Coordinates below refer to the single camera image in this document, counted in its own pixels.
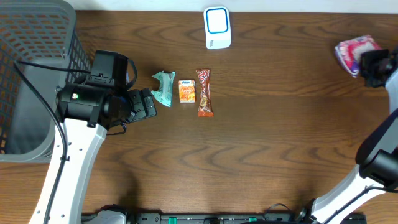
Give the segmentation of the teal wet wipes pack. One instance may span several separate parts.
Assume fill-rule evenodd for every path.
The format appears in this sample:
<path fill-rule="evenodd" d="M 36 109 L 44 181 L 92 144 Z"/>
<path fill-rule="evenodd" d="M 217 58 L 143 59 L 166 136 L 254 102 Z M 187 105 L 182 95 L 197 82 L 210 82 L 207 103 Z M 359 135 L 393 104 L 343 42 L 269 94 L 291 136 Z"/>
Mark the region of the teal wet wipes pack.
<path fill-rule="evenodd" d="M 171 107 L 175 72 L 165 73 L 164 71 L 161 71 L 152 77 L 160 82 L 159 89 L 151 91 L 152 95 L 159 103 L 166 107 Z"/>

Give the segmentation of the red purple noodle packet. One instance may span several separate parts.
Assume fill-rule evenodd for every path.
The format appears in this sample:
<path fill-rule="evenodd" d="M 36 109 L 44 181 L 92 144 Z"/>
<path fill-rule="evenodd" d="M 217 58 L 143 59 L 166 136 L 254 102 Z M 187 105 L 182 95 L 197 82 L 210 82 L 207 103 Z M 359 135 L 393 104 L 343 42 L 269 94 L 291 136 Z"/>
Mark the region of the red purple noodle packet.
<path fill-rule="evenodd" d="M 381 47 L 370 35 L 363 35 L 340 42 L 335 46 L 335 55 L 343 69 L 356 78 L 359 74 L 361 54 L 372 50 L 381 50 Z"/>

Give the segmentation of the orange tissue box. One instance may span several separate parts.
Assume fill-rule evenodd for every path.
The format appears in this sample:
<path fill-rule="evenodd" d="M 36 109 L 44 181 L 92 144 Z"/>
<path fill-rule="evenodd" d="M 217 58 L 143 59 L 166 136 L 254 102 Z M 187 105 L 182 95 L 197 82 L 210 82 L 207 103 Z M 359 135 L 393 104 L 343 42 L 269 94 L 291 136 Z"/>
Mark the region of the orange tissue box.
<path fill-rule="evenodd" d="M 196 100 L 195 80 L 178 81 L 179 99 L 181 103 L 194 103 Z"/>

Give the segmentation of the orange brown snack bar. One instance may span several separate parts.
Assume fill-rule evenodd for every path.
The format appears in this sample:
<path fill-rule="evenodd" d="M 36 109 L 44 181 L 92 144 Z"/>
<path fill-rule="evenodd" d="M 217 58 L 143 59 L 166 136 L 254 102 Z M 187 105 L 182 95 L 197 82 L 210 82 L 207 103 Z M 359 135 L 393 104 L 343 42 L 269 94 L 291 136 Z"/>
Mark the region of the orange brown snack bar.
<path fill-rule="evenodd" d="M 199 69 L 196 70 L 196 73 L 201 84 L 198 117 L 213 117 L 214 112 L 211 105 L 210 95 L 210 69 Z"/>

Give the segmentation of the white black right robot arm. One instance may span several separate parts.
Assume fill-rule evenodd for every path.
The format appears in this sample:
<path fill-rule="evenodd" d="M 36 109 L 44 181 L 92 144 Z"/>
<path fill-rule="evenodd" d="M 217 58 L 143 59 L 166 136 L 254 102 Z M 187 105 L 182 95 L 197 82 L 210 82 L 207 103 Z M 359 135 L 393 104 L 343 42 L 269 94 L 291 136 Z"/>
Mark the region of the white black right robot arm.
<path fill-rule="evenodd" d="M 353 170 L 300 212 L 300 223 L 341 223 L 368 200 L 397 193 L 397 50 L 361 54 L 359 72 L 366 87 L 386 89 L 389 116 L 360 145 Z"/>

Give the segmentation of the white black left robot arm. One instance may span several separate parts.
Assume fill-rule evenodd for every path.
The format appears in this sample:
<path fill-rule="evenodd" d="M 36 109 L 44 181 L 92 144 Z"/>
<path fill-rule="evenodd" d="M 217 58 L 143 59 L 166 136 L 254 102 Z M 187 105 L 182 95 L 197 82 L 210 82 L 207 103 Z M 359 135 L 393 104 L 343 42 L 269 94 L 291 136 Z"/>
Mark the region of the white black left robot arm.
<path fill-rule="evenodd" d="M 156 116 L 151 92 L 67 84 L 57 94 L 55 140 L 31 223 L 80 223 L 88 182 L 110 128 Z"/>

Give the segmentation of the white barcode scanner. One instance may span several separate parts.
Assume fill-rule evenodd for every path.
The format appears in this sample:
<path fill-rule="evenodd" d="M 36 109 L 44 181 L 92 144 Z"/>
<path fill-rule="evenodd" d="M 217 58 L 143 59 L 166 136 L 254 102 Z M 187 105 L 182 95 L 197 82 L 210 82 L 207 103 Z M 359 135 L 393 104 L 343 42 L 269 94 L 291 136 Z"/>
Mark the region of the white barcode scanner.
<path fill-rule="evenodd" d="M 209 50 L 225 49 L 231 45 L 231 24 L 226 7 L 208 7 L 203 12 L 206 47 Z"/>

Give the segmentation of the grey plastic basket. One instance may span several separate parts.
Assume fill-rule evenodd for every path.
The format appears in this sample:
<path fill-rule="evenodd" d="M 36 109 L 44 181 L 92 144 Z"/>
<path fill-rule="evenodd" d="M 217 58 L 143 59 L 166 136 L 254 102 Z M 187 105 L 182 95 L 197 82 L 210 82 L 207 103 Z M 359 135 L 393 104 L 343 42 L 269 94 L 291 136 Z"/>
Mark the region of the grey plastic basket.
<path fill-rule="evenodd" d="M 1 1 L 1 161 L 49 162 L 56 127 L 21 80 L 14 61 L 46 102 L 90 70 L 75 31 L 76 12 L 65 1 Z"/>

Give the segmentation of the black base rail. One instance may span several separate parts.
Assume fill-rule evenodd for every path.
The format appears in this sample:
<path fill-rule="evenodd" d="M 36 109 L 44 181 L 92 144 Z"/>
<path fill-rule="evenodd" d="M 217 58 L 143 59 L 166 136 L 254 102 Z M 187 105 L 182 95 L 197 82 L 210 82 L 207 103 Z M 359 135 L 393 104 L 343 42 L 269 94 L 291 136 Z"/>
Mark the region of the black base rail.
<path fill-rule="evenodd" d="M 83 215 L 82 223 L 130 223 L 130 224 L 238 224 L 238 223 L 293 223 L 289 213 L 246 215 L 162 215 L 159 213 L 126 214 L 103 210 L 96 215 Z"/>

